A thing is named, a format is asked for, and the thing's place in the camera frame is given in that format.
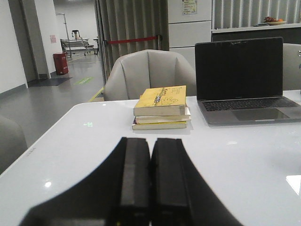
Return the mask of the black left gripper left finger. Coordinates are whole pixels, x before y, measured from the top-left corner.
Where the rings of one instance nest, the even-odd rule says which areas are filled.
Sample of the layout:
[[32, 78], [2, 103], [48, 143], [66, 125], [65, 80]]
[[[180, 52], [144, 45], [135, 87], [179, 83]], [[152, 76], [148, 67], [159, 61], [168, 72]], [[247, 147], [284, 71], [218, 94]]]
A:
[[123, 137], [88, 176], [29, 210], [22, 226], [147, 226], [150, 153], [143, 138]]

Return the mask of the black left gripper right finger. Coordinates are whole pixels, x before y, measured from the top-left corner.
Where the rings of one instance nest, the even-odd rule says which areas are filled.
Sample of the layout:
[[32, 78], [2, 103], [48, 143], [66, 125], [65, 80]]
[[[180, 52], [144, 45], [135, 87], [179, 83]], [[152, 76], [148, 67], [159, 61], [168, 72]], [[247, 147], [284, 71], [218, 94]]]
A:
[[157, 139], [150, 164], [152, 225], [241, 225], [200, 175], [181, 139]]

